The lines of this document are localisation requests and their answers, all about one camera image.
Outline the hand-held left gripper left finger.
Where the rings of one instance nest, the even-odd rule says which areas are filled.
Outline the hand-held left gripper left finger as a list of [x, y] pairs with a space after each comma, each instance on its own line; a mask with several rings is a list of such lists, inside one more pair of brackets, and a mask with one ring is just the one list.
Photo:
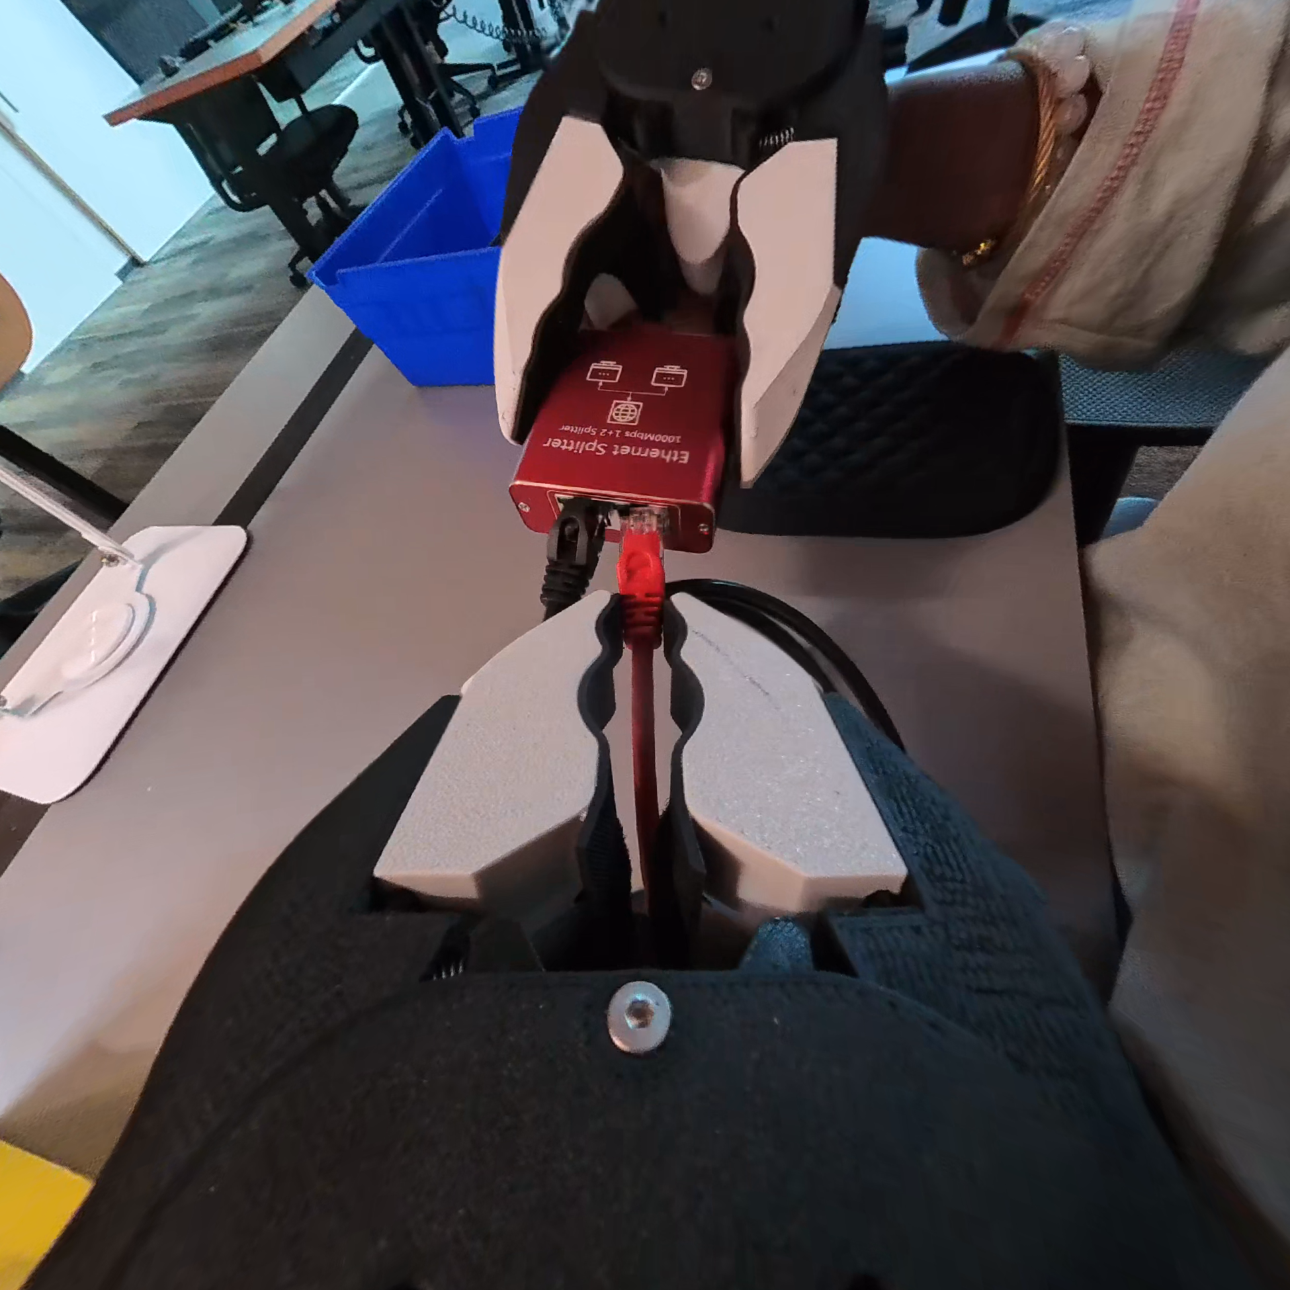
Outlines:
[[627, 965], [632, 863], [604, 734], [622, 652], [619, 597], [596, 590], [483, 664], [373, 879], [432, 908], [564, 937], [573, 967]]

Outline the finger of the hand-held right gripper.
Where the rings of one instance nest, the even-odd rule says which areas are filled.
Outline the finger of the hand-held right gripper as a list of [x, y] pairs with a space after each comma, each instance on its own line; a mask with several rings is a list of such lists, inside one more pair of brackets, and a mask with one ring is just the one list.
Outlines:
[[572, 361], [591, 283], [587, 253], [626, 178], [604, 128], [564, 117], [498, 252], [493, 394], [498, 428], [524, 444]]
[[747, 349], [739, 389], [739, 479], [751, 487], [798, 418], [841, 304], [834, 280], [837, 142], [786, 144], [733, 191], [733, 232], [749, 252]]

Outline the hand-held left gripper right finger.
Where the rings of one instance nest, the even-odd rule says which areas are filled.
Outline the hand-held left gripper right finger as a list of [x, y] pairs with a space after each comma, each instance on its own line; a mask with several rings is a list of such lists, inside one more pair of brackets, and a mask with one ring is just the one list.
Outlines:
[[658, 952], [700, 967], [704, 941], [810, 925], [909, 895], [909, 870], [838, 729], [834, 694], [776, 637], [688, 592], [669, 597], [666, 814]]

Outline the blue plastic bin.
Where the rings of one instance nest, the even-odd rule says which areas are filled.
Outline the blue plastic bin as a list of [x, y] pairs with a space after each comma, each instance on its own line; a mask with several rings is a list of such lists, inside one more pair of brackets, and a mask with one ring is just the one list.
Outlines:
[[420, 148], [307, 279], [416, 388], [493, 384], [494, 299], [520, 108]]

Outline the red ethernet splitter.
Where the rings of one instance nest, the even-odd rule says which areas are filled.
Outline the red ethernet splitter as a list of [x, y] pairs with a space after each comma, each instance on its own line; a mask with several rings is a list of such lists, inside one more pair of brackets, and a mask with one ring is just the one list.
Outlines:
[[736, 384], [728, 336], [647, 324], [583, 331], [509, 486], [522, 525], [544, 535], [565, 504], [583, 500], [618, 535], [626, 514], [653, 508], [665, 550], [709, 553]]

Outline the yellow plastic bin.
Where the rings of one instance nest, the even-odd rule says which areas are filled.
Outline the yellow plastic bin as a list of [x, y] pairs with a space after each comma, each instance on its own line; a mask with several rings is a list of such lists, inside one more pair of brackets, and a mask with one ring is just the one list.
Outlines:
[[84, 1202], [91, 1179], [1, 1144], [1, 1288], [20, 1289]]

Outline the person's right forearm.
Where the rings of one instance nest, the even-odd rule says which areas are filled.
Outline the person's right forearm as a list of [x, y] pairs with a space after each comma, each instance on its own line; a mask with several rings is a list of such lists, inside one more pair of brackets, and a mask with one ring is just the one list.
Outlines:
[[1281, 354], [1287, 25], [1285, 2], [1136, 3], [1001, 53], [1036, 83], [1054, 142], [983, 259], [917, 255], [936, 330], [1109, 370], [1179, 347]]

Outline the grey desk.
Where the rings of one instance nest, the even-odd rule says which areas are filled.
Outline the grey desk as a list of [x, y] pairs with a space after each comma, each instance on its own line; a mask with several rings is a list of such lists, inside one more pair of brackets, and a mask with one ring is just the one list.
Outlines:
[[[671, 578], [765, 590], [861, 668], [912, 758], [1026, 867], [1100, 992], [1119, 959], [1066, 453], [954, 541], [721, 531]], [[95, 776], [2, 873], [2, 1143], [95, 1175], [266, 869], [540, 615], [489, 389], [419, 390], [307, 292], [114, 534], [248, 550]]]

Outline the black wrist rest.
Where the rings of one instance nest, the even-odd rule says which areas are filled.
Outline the black wrist rest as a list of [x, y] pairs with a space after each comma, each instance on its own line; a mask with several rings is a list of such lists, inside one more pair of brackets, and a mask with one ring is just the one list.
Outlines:
[[1015, 525], [1056, 483], [1056, 359], [950, 342], [819, 354], [788, 435], [748, 487], [731, 474], [728, 533], [952, 541]]

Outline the black office chair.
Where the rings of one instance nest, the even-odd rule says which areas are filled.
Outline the black office chair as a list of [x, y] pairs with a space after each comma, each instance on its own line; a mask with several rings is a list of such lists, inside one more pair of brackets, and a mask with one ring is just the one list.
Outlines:
[[296, 244], [287, 280], [303, 291], [303, 267], [314, 264], [364, 212], [337, 183], [358, 117], [344, 105], [309, 109], [296, 97], [296, 115], [282, 124], [259, 91], [248, 89], [247, 96], [232, 113], [225, 203], [243, 216], [264, 207], [275, 214]]

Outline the wooden office table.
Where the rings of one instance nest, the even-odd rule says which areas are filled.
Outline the wooden office table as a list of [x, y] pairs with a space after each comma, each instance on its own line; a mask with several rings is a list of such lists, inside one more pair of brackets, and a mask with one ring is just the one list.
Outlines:
[[[181, 64], [174, 73], [155, 73], [103, 116], [108, 127], [158, 121], [162, 112], [243, 78], [260, 78], [286, 60], [294, 46], [329, 21], [341, 3], [275, 3], [249, 25]], [[315, 81], [362, 41], [377, 49], [405, 108], [411, 132], [423, 139], [446, 128], [462, 135], [443, 65], [420, 40], [408, 3], [354, 3], [322, 45], [302, 54], [306, 80]]]

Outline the dark mesh office chair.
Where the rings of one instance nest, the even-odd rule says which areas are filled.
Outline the dark mesh office chair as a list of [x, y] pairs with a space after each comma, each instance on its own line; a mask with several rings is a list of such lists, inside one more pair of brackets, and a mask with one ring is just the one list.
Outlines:
[[1136, 447], [1201, 445], [1271, 363], [1190, 350], [1150, 369], [1105, 371], [1062, 358], [1066, 428]]

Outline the white board stand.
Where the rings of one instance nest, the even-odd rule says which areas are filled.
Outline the white board stand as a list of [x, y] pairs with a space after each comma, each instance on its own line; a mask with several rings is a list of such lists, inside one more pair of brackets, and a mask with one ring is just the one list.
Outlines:
[[244, 557], [236, 525], [149, 526], [123, 542], [33, 476], [2, 484], [73, 531], [98, 564], [2, 685], [1, 791], [51, 805], [95, 775]]

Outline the person's beige sweater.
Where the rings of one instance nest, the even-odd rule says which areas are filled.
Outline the person's beige sweater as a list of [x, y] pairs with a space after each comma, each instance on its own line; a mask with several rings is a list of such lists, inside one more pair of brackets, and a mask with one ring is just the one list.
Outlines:
[[1130, 1055], [1273, 1284], [1288, 1205], [1288, 367], [1084, 560]]

